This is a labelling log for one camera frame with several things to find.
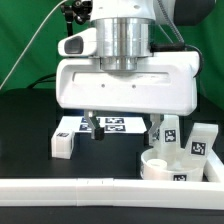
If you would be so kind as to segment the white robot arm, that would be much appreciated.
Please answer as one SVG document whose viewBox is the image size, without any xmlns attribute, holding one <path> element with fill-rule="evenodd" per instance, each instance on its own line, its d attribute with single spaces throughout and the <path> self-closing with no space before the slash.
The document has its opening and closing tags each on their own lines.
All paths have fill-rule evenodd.
<svg viewBox="0 0 224 224">
<path fill-rule="evenodd" d="M 58 43 L 56 73 L 63 108 L 82 109 L 91 137 L 104 138 L 98 111 L 148 113 L 154 132 L 162 115 L 188 115 L 197 105 L 198 49 L 183 39 L 153 41 L 153 29 L 196 25 L 216 0 L 75 0 L 74 20 L 91 27 Z"/>
</svg>

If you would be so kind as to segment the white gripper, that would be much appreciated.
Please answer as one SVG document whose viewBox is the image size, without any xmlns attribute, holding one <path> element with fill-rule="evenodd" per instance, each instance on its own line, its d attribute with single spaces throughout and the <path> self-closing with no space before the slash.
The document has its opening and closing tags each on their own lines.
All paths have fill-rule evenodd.
<svg viewBox="0 0 224 224">
<path fill-rule="evenodd" d="M 199 56 L 189 52 L 157 52 L 142 58 L 135 71 L 103 71 L 100 61 L 64 59 L 57 68 L 56 98 L 67 109 L 87 109 L 91 138 L 102 140 L 97 111 L 148 113 L 144 145 L 153 146 L 164 120 L 161 114 L 188 115 L 197 106 L 195 75 Z"/>
</svg>

